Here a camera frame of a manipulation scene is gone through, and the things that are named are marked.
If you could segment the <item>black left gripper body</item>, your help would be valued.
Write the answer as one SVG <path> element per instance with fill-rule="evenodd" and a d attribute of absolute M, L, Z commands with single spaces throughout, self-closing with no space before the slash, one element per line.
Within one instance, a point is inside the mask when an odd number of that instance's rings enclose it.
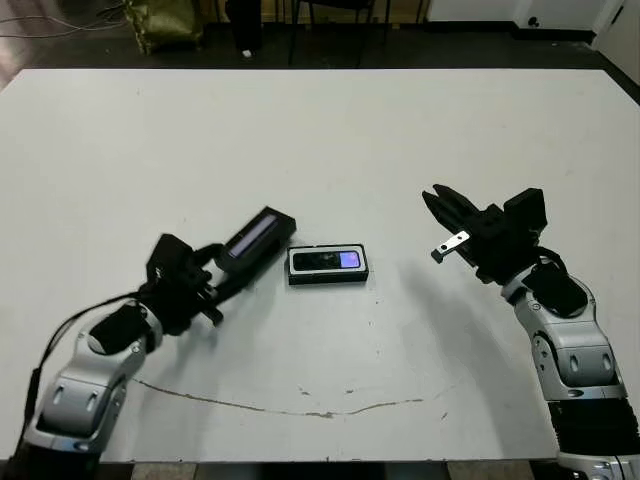
<path fill-rule="evenodd" d="M 155 248 L 146 264 L 140 301 L 157 317 L 166 335 L 181 335 L 200 314 L 215 327 L 223 321 L 212 299 L 212 274 L 194 262 L 193 252 L 191 248 Z"/>

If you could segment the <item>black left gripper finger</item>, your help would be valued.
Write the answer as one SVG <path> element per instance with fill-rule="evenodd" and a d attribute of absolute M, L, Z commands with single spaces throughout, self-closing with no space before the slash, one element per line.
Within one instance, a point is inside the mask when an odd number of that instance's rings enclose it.
<path fill-rule="evenodd" d="M 241 290 L 254 281 L 254 272 L 236 272 L 225 277 L 212 290 L 212 299 L 215 303 L 224 303 L 237 295 Z"/>
<path fill-rule="evenodd" d="M 216 260 L 223 250 L 221 243 L 212 243 L 199 248 L 193 252 L 193 260 L 197 265 L 206 265 L 212 260 Z"/>

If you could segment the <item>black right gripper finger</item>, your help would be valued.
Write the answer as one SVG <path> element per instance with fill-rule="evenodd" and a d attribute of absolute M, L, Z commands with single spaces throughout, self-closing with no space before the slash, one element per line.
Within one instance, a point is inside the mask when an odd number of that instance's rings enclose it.
<path fill-rule="evenodd" d="M 434 184 L 433 189 L 436 192 L 435 208 L 432 211 L 434 215 L 466 218 L 481 213 L 481 209 L 453 188 L 442 184 Z"/>
<path fill-rule="evenodd" d="M 437 222 L 455 234 L 463 229 L 465 197 L 453 189 L 422 192 L 422 198 Z"/>

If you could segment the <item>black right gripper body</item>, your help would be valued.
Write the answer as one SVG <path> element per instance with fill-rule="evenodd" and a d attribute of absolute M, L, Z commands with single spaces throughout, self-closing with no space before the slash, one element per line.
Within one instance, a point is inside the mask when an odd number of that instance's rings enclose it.
<path fill-rule="evenodd" d="M 456 252 L 475 268 L 476 276 L 485 284 L 505 285 L 536 263 L 537 233 L 495 204 L 464 218 L 463 229 L 451 234 L 431 252 L 431 257 L 441 264 L 447 255 Z"/>

